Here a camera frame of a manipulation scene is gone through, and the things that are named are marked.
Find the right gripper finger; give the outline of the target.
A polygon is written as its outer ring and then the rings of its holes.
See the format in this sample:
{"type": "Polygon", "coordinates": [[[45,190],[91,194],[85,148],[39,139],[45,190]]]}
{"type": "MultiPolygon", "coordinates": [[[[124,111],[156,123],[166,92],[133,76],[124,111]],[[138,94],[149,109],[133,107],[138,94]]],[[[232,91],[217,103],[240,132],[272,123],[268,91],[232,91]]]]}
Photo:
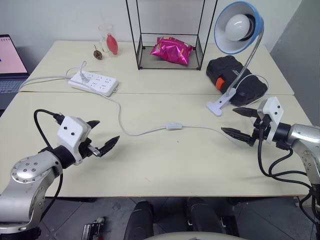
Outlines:
{"type": "Polygon", "coordinates": [[[248,117],[248,118],[257,118],[258,112],[256,109],[248,108],[248,107],[236,107],[232,109],[235,113],[248,117]]]}
{"type": "Polygon", "coordinates": [[[232,137],[233,139],[239,140],[252,146],[251,144],[251,136],[245,133],[242,133],[240,130],[230,128],[230,127],[222,127],[221,130],[227,134],[228,136],[232,137]]]}

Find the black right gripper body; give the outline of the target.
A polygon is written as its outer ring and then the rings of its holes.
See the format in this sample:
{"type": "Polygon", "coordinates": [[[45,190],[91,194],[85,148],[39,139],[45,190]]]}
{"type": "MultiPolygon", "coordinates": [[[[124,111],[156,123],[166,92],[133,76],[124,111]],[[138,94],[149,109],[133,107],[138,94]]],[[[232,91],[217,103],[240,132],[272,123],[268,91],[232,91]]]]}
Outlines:
{"type": "Polygon", "coordinates": [[[251,147],[255,144],[256,140],[260,139],[260,129],[263,129],[262,139],[263,140],[267,139],[271,129],[270,122],[271,122],[271,118],[268,115],[265,115],[262,119],[258,117],[255,120],[255,122],[253,123],[254,129],[249,140],[249,145],[251,147]]]}

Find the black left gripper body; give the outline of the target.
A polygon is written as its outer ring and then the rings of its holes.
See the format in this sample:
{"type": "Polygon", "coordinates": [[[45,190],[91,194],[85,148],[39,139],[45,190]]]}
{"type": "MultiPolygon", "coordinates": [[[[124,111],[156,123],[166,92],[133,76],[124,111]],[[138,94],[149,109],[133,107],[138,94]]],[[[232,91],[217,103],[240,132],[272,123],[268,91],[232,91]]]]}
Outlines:
{"type": "Polygon", "coordinates": [[[97,147],[93,147],[91,145],[92,140],[90,138],[86,138],[85,141],[81,142],[78,150],[79,153],[82,157],[82,159],[84,160],[85,158],[88,158],[92,155],[96,156],[96,157],[100,157],[101,156],[101,152],[97,147]]]}

